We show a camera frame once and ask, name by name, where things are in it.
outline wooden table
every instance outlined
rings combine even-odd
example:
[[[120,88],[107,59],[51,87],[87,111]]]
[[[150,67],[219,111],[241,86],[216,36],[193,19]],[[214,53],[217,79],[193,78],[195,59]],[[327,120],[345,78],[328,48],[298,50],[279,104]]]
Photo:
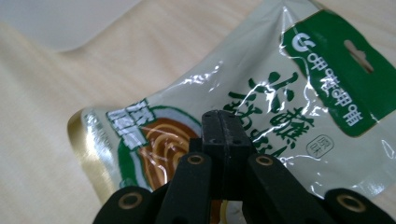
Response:
[[[66,124],[123,107],[200,62],[260,0],[144,0],[82,48],[43,49],[0,23],[0,222],[90,223],[101,207]],[[396,65],[394,0],[320,0]],[[396,217],[396,188],[375,198]]]

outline plastic bag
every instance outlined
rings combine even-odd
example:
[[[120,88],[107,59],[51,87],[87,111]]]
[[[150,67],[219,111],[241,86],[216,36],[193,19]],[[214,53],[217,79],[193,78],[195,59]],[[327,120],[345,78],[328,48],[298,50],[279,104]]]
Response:
[[[69,133],[103,201],[118,188],[169,181],[213,109],[239,116],[258,151],[311,193],[370,198],[396,180],[395,82],[395,68],[336,14],[269,0],[169,88],[123,109],[84,109]],[[91,147],[78,148],[80,136]]]

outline black plastic part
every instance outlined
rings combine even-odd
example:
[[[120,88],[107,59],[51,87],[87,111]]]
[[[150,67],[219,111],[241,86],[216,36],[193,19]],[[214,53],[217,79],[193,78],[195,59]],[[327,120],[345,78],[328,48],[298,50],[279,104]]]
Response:
[[[247,161],[243,211],[247,223],[336,223],[277,158],[264,154]]]
[[[115,192],[103,205],[93,224],[147,224],[155,216],[149,212],[151,193],[139,187],[126,187]]]
[[[203,153],[193,152],[183,156],[155,223],[208,223],[211,168],[210,157]]]
[[[240,119],[225,111],[202,116],[202,151],[213,160],[213,199],[241,201],[248,156],[256,152]]]
[[[338,223],[396,223],[375,204],[349,189],[331,189],[325,194],[326,210]]]

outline food image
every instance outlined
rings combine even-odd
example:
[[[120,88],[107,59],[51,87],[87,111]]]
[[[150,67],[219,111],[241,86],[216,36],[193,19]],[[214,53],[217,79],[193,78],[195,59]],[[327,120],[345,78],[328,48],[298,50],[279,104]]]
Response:
[[[188,152],[190,138],[198,135],[185,124],[172,119],[157,119],[142,128],[148,146],[139,149],[146,178],[152,189],[172,179],[179,159]]]

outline table surface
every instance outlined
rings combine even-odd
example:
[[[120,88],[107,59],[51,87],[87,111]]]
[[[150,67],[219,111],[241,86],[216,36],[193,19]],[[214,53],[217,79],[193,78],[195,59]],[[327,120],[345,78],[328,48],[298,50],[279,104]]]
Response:
[[[82,48],[0,23],[1,223],[91,223],[101,207],[68,141],[87,106],[124,107],[198,64],[260,0],[144,0]],[[396,65],[396,1],[320,0]],[[374,202],[396,217],[396,187]]]

